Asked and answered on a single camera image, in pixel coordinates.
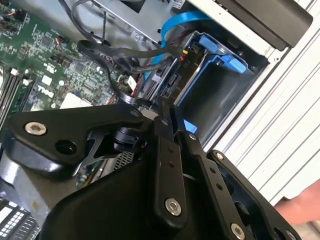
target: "mounting hole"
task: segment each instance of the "mounting hole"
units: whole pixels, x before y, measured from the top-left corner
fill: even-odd
[[[175,164],[172,161],[168,161],[168,166],[173,169]]]
[[[223,190],[223,189],[224,189],[219,183],[216,184],[216,187],[217,187],[219,190]]]
[[[55,149],[63,155],[72,155],[77,152],[77,146],[70,140],[57,141]]]
[[[282,231],[280,231],[279,228],[274,227],[273,230],[274,230],[274,232],[277,235],[279,240],[286,240],[287,239],[286,236],[282,233]]]

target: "green circuit board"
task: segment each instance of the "green circuit board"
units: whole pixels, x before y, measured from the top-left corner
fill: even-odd
[[[21,79],[7,103],[6,117],[21,110],[22,99],[23,111],[107,104],[113,92],[104,71],[78,53],[75,43],[36,17],[16,9],[12,4],[0,4],[0,13],[8,13],[0,17],[3,82],[12,74]],[[116,80],[119,74],[113,70],[111,78]]]

